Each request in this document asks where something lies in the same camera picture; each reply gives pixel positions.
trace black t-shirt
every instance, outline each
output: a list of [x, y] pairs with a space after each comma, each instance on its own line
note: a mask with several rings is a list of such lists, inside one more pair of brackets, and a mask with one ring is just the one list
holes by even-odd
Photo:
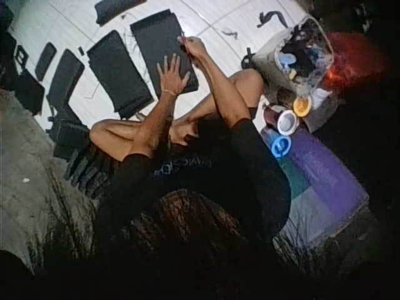
[[288, 179], [248, 119], [232, 128], [226, 144], [188, 147], [161, 164], [142, 154], [126, 157], [100, 209], [123, 224], [178, 189], [206, 196], [239, 222], [262, 223], [269, 236], [289, 215]]

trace bracelet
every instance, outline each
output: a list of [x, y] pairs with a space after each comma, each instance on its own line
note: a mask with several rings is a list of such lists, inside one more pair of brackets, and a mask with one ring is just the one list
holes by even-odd
[[168, 89], [163, 89], [162, 92], [169, 93], [169, 94], [173, 95], [174, 97], [176, 97], [176, 94]]

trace leg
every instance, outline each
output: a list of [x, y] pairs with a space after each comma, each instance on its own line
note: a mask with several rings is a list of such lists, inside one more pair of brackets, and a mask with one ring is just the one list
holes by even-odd
[[102, 151], [123, 161], [139, 126], [140, 122], [103, 120], [93, 126], [90, 139]]
[[[239, 71], [233, 74], [230, 80], [241, 93], [248, 108], [258, 107], [263, 93], [264, 81], [256, 70], [246, 69]], [[197, 121], [209, 114], [216, 113], [217, 107], [214, 96], [213, 94], [209, 94], [192, 111], [173, 122], [170, 130], [171, 142], [185, 146], [186, 142], [184, 142], [184, 138], [186, 135], [195, 136], [197, 134]]]

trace white tile floor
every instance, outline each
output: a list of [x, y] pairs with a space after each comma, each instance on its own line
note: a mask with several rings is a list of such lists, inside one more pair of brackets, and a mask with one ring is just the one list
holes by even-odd
[[[96, 24], [94, 4], [99, 0], [10, 0], [11, 9], [21, 10], [11, 25], [10, 32], [29, 54], [28, 71], [34, 75], [34, 68], [47, 42], [57, 48], [57, 54], [44, 78], [43, 86], [49, 90], [54, 72], [65, 49], [70, 49], [85, 65], [70, 100], [70, 105], [81, 121], [91, 127], [102, 119], [119, 119], [114, 113], [113, 104], [107, 93], [90, 70], [88, 59], [81, 56], [78, 47], [85, 51], [96, 44], [109, 31], [117, 30], [125, 40], [128, 51], [139, 72], [154, 95], [146, 65], [141, 57], [129, 25], [159, 11], [170, 9], [179, 19], [186, 36], [199, 36], [205, 42], [211, 56], [227, 76], [241, 69], [240, 62], [250, 47], [256, 52], [268, 39], [284, 27], [274, 17], [268, 24], [257, 28], [259, 14], [264, 11], [281, 11], [289, 26], [300, 21], [305, 12], [295, 0], [147, 0], [121, 16], [115, 17], [103, 27]], [[202, 74], [197, 70], [200, 87], [197, 92], [182, 95], [176, 107], [175, 117], [186, 114], [208, 93], [209, 88]], [[156, 103], [143, 110], [151, 111]], [[51, 127], [47, 122], [51, 115], [47, 101], [42, 113], [35, 116], [44, 128]], [[262, 114], [258, 114], [255, 124], [258, 129], [264, 126]]]

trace blue tape roll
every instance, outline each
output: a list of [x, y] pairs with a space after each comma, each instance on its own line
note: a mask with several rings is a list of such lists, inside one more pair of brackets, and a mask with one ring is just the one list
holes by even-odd
[[289, 153], [292, 147], [292, 139], [289, 136], [282, 136], [267, 127], [261, 131], [261, 135], [275, 158], [282, 158]]

